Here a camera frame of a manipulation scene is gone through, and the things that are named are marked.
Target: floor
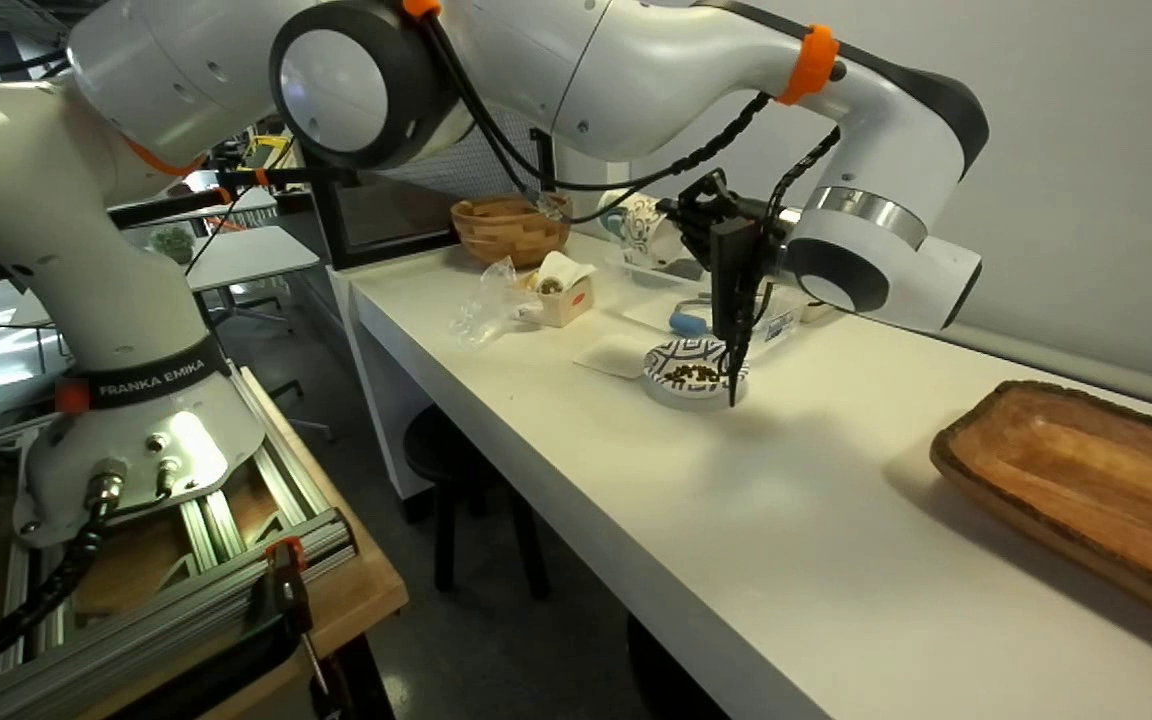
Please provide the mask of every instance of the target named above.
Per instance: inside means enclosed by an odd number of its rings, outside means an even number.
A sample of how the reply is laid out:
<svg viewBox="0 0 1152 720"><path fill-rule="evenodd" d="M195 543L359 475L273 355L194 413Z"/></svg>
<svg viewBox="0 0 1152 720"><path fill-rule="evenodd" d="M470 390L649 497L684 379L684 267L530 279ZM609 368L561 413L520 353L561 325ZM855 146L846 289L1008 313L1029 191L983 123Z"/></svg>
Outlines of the floor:
<svg viewBox="0 0 1152 720"><path fill-rule="evenodd" d="M238 313L225 348L263 385L302 379L286 397L309 450L333 471L359 520L408 581L412 605L375 630L374 652L401 720L639 720L649 718L625 650L618 596L540 529L554 596L531 601L504 497L459 520L457 588L434 588L434 516L396 506L369 427L350 348L324 313L317 276L294 283L294 306Z"/></svg>

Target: wall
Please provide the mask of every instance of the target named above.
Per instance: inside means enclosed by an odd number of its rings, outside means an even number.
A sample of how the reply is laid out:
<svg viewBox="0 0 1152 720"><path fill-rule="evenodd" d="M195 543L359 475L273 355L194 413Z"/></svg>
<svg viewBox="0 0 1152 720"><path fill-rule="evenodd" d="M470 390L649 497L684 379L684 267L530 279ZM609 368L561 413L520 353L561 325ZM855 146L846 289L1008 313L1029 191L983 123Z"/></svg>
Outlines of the wall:
<svg viewBox="0 0 1152 720"><path fill-rule="evenodd" d="M1152 397L1152 6L798 0L791 18L979 93L991 146L935 227L989 262L961 338ZM698 149L736 107L638 168ZM825 130L763 112L722 165L741 191L770 191Z"/></svg>

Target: small bowl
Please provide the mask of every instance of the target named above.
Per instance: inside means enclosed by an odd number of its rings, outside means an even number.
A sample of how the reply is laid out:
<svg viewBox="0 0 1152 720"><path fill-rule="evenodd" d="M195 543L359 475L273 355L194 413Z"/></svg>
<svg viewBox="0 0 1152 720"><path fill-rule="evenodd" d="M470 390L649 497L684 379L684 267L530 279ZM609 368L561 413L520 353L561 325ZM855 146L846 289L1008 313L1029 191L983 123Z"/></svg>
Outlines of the small bowl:
<svg viewBox="0 0 1152 720"><path fill-rule="evenodd" d="M646 355L649 397L668 409L722 413L730 409L723 339L668 339Z"/></svg>
<svg viewBox="0 0 1152 720"><path fill-rule="evenodd" d="M454 205L454 227L459 249L477 266L511 262L511 267L536 267L568 240L568 202L561 198L484 198Z"/></svg>

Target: white table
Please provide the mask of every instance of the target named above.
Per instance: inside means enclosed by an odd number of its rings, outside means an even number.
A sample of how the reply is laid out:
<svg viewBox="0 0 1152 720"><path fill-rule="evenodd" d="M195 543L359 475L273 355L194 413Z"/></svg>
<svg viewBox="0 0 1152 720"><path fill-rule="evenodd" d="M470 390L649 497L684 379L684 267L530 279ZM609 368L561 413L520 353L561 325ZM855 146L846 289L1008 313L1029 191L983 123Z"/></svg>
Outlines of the white table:
<svg viewBox="0 0 1152 720"><path fill-rule="evenodd" d="M447 253L338 276L394 471L423 394L734 718L1152 718L1152 610L928 463L1045 374L835 321L751 364L741 413L688 415L634 379L660 338L609 276L574 327L472 348Z"/></svg>
<svg viewBox="0 0 1152 720"><path fill-rule="evenodd" d="M321 266L321 255L309 253L298 238L289 238L275 223L222 233L212 249L195 262L195 267L190 274L190 289L204 294L204 289L281 276L281 274L298 274L311 266ZM50 321L54 321L50 310L33 294L18 301L14 325L50 325Z"/></svg>

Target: wooden cutting board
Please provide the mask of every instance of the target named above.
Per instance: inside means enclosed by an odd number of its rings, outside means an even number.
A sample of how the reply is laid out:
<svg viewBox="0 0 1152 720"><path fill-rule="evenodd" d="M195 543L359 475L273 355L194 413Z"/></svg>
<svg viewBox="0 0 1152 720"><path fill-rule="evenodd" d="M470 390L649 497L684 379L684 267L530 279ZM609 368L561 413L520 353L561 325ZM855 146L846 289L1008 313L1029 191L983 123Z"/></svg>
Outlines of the wooden cutting board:
<svg viewBox="0 0 1152 720"><path fill-rule="evenodd" d="M1058 385L1000 385L933 463L1034 542L1152 601L1152 415Z"/></svg>

